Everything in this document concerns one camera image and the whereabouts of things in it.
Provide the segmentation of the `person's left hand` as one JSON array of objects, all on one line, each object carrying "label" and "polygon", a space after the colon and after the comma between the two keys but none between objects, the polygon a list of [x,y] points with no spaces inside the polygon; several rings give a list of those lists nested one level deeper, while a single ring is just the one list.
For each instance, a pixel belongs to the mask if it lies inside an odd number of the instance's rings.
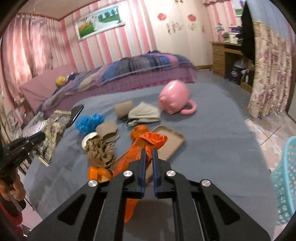
[{"label": "person's left hand", "polygon": [[25,196],[26,191],[17,169],[13,170],[13,172],[11,172],[8,176],[1,176],[1,204],[6,209],[17,210],[11,197],[13,197],[17,202],[23,203]]}]

